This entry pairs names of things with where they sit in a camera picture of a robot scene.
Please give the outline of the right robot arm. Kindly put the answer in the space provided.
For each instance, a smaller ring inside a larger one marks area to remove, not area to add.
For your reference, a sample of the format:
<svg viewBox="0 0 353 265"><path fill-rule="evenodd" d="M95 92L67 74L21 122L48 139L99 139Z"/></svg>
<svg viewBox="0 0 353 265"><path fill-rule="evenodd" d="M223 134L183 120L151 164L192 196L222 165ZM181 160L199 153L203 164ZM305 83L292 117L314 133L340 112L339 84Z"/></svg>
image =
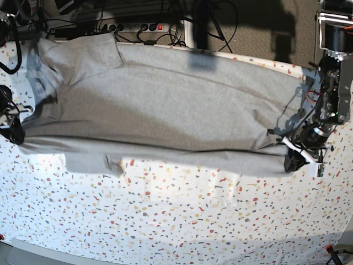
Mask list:
<svg viewBox="0 0 353 265"><path fill-rule="evenodd" d="M12 36L15 42L17 64L9 68L1 63L1 70L13 75L22 66L22 50L18 33L18 25L22 22L30 22L35 19L31 14L31 6L28 1L1 1L1 47L5 47L9 37ZM25 139L25 132L22 128L20 115L31 113L33 108L13 101L13 95L5 85L1 85L1 135L15 145L21 145Z"/></svg>

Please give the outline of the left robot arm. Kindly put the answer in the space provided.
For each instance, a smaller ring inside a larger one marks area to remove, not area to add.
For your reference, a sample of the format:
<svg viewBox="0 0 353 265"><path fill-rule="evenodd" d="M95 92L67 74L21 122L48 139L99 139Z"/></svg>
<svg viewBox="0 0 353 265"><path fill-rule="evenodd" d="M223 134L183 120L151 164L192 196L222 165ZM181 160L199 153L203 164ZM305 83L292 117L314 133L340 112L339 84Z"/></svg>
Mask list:
<svg viewBox="0 0 353 265"><path fill-rule="evenodd" d="M291 134L282 139L288 147L285 171L291 173L314 164L323 176L324 156L333 147L329 136L350 119L352 101L352 1L319 1L316 15L318 47L323 51L316 70L320 89L304 96L314 106Z"/></svg>

